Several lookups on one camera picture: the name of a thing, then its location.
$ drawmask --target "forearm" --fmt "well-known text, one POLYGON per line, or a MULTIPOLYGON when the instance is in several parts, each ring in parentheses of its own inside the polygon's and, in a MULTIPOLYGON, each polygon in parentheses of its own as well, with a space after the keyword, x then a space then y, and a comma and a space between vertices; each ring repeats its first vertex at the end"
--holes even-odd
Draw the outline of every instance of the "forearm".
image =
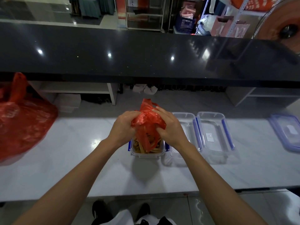
POLYGON ((266 224, 226 181, 206 162, 190 143, 178 151, 197 184, 210 215, 216 224, 266 224))
POLYGON ((116 148, 106 139, 14 224, 71 224, 116 148))

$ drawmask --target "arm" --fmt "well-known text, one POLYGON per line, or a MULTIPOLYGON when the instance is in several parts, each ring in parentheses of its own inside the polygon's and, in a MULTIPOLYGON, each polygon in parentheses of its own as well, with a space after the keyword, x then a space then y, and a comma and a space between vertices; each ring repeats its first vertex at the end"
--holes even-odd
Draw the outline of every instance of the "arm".
POLYGON ((130 125, 139 114, 138 111, 127 111, 119 116, 109 136, 18 218, 14 225, 71 224, 105 163, 134 136, 135 129, 130 125))
POLYGON ((153 111, 167 124, 165 130, 157 128, 158 133, 185 160, 215 224, 267 224, 188 141, 178 119, 162 108, 157 109, 153 111))

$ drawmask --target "shopping bag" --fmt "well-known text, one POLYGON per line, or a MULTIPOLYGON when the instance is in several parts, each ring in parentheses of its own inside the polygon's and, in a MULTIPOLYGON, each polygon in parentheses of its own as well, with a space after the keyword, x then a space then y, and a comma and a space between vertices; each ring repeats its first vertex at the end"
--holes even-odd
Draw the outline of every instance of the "shopping bag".
POLYGON ((156 110, 153 105, 158 106, 156 103, 151 102, 151 99, 143 99, 140 108, 141 114, 131 122, 131 126, 137 130, 135 137, 147 152, 154 149, 161 139, 156 128, 165 129, 167 126, 160 115, 152 111, 153 109, 156 110))
POLYGON ((15 73, 12 85, 0 88, 0 160, 31 149, 57 117, 48 101, 26 97, 26 77, 15 73))

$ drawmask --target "white countertop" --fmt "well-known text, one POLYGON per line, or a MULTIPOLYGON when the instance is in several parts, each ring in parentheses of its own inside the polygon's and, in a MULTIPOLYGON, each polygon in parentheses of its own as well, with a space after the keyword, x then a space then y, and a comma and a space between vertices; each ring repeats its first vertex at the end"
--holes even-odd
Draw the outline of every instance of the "white countertop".
MULTIPOLYGON (((280 110, 277 103, 249 98, 235 108, 224 93, 161 91, 149 96, 125 90, 117 106, 82 101, 72 114, 61 113, 37 146, 0 163, 0 202, 40 198, 108 136, 119 114, 138 110, 143 98, 171 112, 223 113, 236 152, 225 164, 212 166, 234 189, 300 185, 300 154, 286 151, 265 119, 280 110)), ((166 166, 162 160, 136 158, 126 144, 108 160, 88 196, 198 191, 187 167, 166 166)))

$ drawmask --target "hand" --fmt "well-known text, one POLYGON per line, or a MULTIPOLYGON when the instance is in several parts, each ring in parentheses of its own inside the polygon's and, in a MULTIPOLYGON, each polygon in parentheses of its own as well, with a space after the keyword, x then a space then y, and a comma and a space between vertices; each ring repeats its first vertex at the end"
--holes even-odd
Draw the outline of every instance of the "hand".
POLYGON ((174 147, 177 150, 181 150, 189 143, 182 126, 174 114, 165 111, 160 107, 156 107, 157 110, 153 110, 158 113, 161 118, 167 124, 165 130, 162 128, 156 128, 161 138, 167 142, 168 145, 174 147))
POLYGON ((107 139, 116 149, 128 143, 136 130, 131 127, 131 121, 140 114, 139 111, 126 111, 114 122, 107 139))

